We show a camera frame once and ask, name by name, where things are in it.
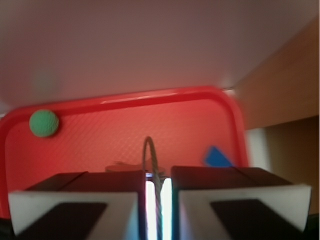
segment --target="metal cable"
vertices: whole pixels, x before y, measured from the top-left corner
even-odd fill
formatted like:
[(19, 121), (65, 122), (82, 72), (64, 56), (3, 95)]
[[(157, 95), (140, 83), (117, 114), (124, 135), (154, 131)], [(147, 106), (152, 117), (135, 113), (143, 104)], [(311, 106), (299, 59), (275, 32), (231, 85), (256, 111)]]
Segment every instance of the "metal cable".
[(154, 192), (155, 192), (155, 210), (156, 210), (156, 232), (157, 232), (157, 240), (162, 240), (162, 206), (161, 206), (161, 188), (162, 183), (159, 177), (159, 169), (158, 169), (158, 160), (156, 155), (156, 149), (154, 145), (154, 141), (150, 136), (147, 136), (144, 140), (143, 144), (143, 152), (142, 152), (142, 169), (146, 172), (146, 151), (147, 144), (149, 144), (150, 152), (151, 152), (151, 160), (152, 160), (152, 179), (154, 183)]

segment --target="blue block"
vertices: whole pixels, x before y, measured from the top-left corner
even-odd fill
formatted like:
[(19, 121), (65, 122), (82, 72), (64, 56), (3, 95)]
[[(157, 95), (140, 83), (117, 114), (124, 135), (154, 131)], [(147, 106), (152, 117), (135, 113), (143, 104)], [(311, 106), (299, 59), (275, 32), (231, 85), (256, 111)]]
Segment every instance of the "blue block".
[(225, 155), (215, 146), (212, 146), (205, 159), (205, 164), (215, 168), (233, 167), (233, 164), (225, 157)]

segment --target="green ball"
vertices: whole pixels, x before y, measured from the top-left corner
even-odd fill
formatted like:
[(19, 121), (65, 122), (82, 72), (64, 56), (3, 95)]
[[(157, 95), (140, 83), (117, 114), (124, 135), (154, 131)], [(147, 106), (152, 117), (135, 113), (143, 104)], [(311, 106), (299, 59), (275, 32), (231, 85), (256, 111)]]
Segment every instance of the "green ball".
[(53, 135), (58, 130), (59, 119), (52, 111), (42, 109), (32, 114), (29, 126), (34, 135), (45, 138)]

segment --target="red tray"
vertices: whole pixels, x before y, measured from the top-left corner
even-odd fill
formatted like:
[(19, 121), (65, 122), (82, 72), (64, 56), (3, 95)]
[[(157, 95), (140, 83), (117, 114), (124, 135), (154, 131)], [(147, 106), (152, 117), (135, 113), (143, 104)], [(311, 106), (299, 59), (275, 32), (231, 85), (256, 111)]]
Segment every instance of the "red tray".
[[(60, 119), (52, 137), (32, 134), (39, 109)], [(103, 172), (121, 161), (142, 161), (146, 136), (159, 165), (204, 166), (210, 146), (247, 167), (243, 119), (235, 102), (214, 87), (158, 90), (58, 102), (14, 110), (0, 120), (0, 216), (9, 218), (8, 192), (57, 173)]]

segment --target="black plastic part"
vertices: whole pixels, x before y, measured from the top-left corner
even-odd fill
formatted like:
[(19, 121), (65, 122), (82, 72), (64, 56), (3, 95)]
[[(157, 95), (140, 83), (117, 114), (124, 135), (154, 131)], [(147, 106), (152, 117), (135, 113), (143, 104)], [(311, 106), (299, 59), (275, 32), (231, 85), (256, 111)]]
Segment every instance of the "black plastic part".
[(234, 240), (301, 240), (303, 234), (257, 199), (212, 202)]
[(85, 240), (105, 203), (61, 203), (17, 236), (18, 240)]

